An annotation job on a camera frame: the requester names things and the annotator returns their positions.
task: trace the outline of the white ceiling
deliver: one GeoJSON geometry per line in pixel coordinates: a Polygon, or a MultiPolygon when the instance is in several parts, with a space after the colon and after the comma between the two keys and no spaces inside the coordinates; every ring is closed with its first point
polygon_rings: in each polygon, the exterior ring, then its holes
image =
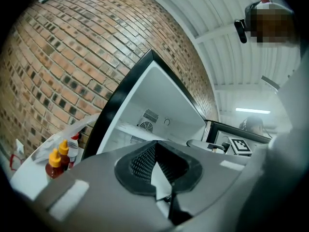
{"type": "MultiPolygon", "coordinates": [[[[257,0],[156,0],[181,25],[199,53],[214,90],[220,121],[238,127],[249,115],[236,107],[270,110],[259,115],[270,131],[290,127],[276,94],[262,75],[282,86],[300,63],[297,47],[261,48],[242,44],[234,21],[257,0]]],[[[283,0],[274,2],[284,4],[283,0]]]]}

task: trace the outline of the yellow bottle cap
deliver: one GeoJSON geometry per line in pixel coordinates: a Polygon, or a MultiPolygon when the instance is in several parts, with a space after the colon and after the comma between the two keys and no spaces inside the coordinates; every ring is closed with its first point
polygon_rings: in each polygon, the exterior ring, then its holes
{"type": "Polygon", "coordinates": [[[58,150],[57,149],[53,149],[53,152],[49,154],[48,162],[54,168],[60,167],[60,165],[61,165],[61,158],[60,158],[60,155],[58,154],[58,150]]]}
{"type": "Polygon", "coordinates": [[[68,141],[63,140],[63,142],[59,144],[59,153],[61,155],[67,155],[68,151],[69,151],[68,141]]]}

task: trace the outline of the fluorescent light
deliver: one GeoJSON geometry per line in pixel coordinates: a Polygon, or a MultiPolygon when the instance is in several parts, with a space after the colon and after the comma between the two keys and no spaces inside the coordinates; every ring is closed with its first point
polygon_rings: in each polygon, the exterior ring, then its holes
{"type": "Polygon", "coordinates": [[[247,112],[247,113],[257,113],[257,114],[270,114],[270,111],[246,109],[246,108],[236,108],[236,111],[247,112]]]}

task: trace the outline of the round fan grille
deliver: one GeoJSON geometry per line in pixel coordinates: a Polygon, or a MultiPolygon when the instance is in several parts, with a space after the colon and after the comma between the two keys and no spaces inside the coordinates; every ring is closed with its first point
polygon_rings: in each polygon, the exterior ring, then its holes
{"type": "Polygon", "coordinates": [[[142,122],[140,127],[142,127],[143,129],[147,130],[147,131],[151,131],[153,132],[153,126],[150,122],[142,122]]]}

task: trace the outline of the bottle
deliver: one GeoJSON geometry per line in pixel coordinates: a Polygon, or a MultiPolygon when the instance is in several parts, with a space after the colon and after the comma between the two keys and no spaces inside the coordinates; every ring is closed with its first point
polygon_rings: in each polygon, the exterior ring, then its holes
{"type": "Polygon", "coordinates": [[[55,179],[63,173],[61,158],[57,149],[53,149],[53,152],[50,153],[48,163],[45,166],[45,171],[48,180],[55,179]]]}
{"type": "Polygon", "coordinates": [[[68,140],[68,146],[69,146],[68,157],[70,158],[69,169],[71,169],[74,166],[76,157],[78,155],[78,141],[77,141],[78,137],[79,133],[77,133],[75,136],[71,137],[68,140]]]}
{"type": "Polygon", "coordinates": [[[61,157],[61,167],[64,171],[68,169],[70,158],[68,157],[69,147],[68,141],[63,140],[61,144],[59,144],[59,155],[61,157]]]}

